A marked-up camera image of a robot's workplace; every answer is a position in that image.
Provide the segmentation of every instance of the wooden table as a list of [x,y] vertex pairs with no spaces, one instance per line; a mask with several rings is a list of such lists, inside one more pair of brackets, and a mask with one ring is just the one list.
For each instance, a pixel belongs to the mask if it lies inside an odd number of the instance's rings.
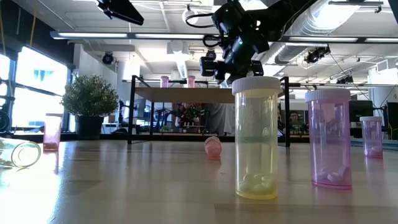
[[398,223],[398,152],[352,148],[352,190],[311,184],[308,144],[279,148],[279,196],[235,194],[234,144],[209,161],[202,142],[61,143],[31,169],[0,169],[0,223]]
[[235,103],[231,89],[136,87],[136,94],[151,102]]

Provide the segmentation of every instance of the plant pot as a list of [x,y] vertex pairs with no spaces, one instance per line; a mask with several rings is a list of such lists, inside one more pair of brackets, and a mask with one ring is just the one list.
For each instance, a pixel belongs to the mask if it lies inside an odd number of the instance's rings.
[[79,140],[100,139],[103,117],[75,116],[75,121]]

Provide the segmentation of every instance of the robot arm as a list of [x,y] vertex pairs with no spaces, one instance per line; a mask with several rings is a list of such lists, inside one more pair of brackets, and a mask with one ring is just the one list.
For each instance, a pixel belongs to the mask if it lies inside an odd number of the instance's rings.
[[206,35],[203,39],[205,45],[208,45],[208,39],[218,40],[217,45],[223,49],[224,62],[202,57],[202,76],[214,75],[220,82],[224,80],[225,73],[230,73],[227,83],[245,77],[248,71],[253,71],[255,76],[262,76],[261,62],[251,61],[252,56],[269,50],[268,42],[279,40],[296,18],[317,1],[280,0],[267,9],[253,11],[245,11],[238,0],[228,1],[211,16],[220,35]]

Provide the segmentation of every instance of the exposed ductwork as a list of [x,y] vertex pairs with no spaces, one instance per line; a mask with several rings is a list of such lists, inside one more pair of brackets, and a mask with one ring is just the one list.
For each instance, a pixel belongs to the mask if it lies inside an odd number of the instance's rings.
[[185,63],[189,59],[188,42],[172,40],[171,42],[167,43],[167,56],[171,57],[177,64],[180,78],[188,78],[188,69],[187,64]]
[[[344,24],[359,9],[359,6],[329,5],[329,1],[316,2],[297,18],[285,35],[328,35]],[[261,58],[261,62],[287,65],[302,55],[306,49],[307,47],[274,43]]]

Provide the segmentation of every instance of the white pill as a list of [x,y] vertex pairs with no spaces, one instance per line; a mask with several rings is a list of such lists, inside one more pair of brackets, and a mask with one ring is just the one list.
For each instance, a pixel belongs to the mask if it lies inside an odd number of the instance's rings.
[[249,183],[253,183],[254,177],[253,177],[253,175],[251,175],[251,174],[246,174],[246,175],[243,177],[243,180],[246,181],[246,182],[249,182]]
[[240,181],[238,190],[240,192],[248,192],[251,190],[251,184],[245,181]]
[[331,182],[333,182],[334,184],[340,184],[343,181],[343,177],[340,176],[338,173],[336,172],[332,172],[328,175],[328,180],[330,180]]
[[371,149],[372,149],[372,151],[380,151],[380,147],[379,146],[373,146]]
[[326,167],[322,168],[319,173],[317,173],[317,181],[324,180],[328,177],[328,172],[326,171]]
[[257,184],[256,186],[254,186],[254,193],[256,194],[265,194],[268,192],[268,190],[269,189],[264,187],[262,184]]
[[265,188],[267,188],[269,190],[272,190],[275,188],[275,178],[269,177],[269,176],[264,176],[264,177],[262,177],[261,180],[263,181],[262,185]]
[[256,175],[254,175],[254,181],[255,181],[255,183],[261,184],[262,177],[264,177],[264,174],[256,174]]

